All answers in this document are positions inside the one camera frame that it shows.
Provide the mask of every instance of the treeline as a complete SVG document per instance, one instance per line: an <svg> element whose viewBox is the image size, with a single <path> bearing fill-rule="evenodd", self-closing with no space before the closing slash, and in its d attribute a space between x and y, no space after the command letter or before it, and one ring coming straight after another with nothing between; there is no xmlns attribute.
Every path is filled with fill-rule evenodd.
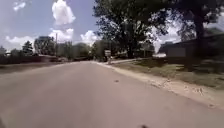
<svg viewBox="0 0 224 128"><path fill-rule="evenodd" d="M194 54L202 57L207 52L204 24L217 22L223 6L223 0L95 0L93 10L97 33L118 43L129 58L139 44L152 44L154 33L166 35L168 27L177 24L181 39L197 39Z"/></svg>
<svg viewBox="0 0 224 128"><path fill-rule="evenodd" d="M0 64L20 64L49 61L90 60L92 59L91 47L85 43L64 42L57 44L54 38L40 36L35 39L33 45L27 41L21 50L13 49L10 52L0 46Z"/></svg>

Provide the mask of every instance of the white cloud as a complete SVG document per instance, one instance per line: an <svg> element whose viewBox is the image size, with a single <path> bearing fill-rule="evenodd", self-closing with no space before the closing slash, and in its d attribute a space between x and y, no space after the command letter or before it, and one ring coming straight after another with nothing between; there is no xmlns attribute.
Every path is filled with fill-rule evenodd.
<svg viewBox="0 0 224 128"><path fill-rule="evenodd" d="M49 36L56 38L56 34L57 34L59 42L72 41L73 39L74 29L70 28L70 29L67 29L66 31L54 30L54 29L51 29L51 30L52 32L49 34Z"/></svg>
<svg viewBox="0 0 224 128"><path fill-rule="evenodd" d="M14 2L13 10L17 12L20 9L25 8L25 6L26 6L25 2Z"/></svg>
<svg viewBox="0 0 224 128"><path fill-rule="evenodd" d="M52 6L52 12L56 25L69 24L76 19L71 8L64 0L58 0L57 2L54 2Z"/></svg>
<svg viewBox="0 0 224 128"><path fill-rule="evenodd" d="M85 35L81 34L80 35L82 38L82 41L84 43L92 45L96 40L99 40L99 37L94 34L92 30L88 30Z"/></svg>
<svg viewBox="0 0 224 128"><path fill-rule="evenodd" d="M10 38L9 36L5 37L5 40L12 43L12 44L20 44L21 46L27 42L30 41L31 43L34 42L34 38L30 37L30 36L24 36L24 37L13 37Z"/></svg>

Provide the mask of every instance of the asphalt road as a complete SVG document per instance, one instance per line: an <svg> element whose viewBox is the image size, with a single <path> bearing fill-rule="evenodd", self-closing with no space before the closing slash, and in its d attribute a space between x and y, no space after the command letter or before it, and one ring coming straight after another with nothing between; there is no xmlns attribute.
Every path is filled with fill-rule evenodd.
<svg viewBox="0 0 224 128"><path fill-rule="evenodd" d="M92 62L0 76L0 117L4 128L224 128L222 110Z"/></svg>

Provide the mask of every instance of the building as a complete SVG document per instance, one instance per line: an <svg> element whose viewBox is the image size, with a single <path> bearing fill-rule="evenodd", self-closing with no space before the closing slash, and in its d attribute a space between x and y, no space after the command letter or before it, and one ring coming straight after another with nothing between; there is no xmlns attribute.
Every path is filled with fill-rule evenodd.
<svg viewBox="0 0 224 128"><path fill-rule="evenodd" d="M193 57L196 41L197 40L194 39L185 42L161 45L158 53L165 53L167 57ZM224 34L207 36L204 38L204 43L208 53L222 53L224 50Z"/></svg>

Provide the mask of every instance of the grass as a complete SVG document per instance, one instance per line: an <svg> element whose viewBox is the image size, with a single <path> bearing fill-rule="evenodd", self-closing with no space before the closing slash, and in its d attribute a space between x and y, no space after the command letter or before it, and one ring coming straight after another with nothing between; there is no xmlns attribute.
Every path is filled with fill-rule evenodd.
<svg viewBox="0 0 224 128"><path fill-rule="evenodd" d="M218 90L224 89L224 74L222 72L202 73L198 72L196 69L186 70L186 67L184 67L183 64L168 64L150 59L119 63L114 64L114 66L156 76L182 80L184 82L212 87Z"/></svg>
<svg viewBox="0 0 224 128"><path fill-rule="evenodd" d="M29 64L12 64L12 65L0 65L0 74L7 74L13 72L21 72L29 69L47 67L52 65L62 64L61 62L49 62L49 63L29 63Z"/></svg>

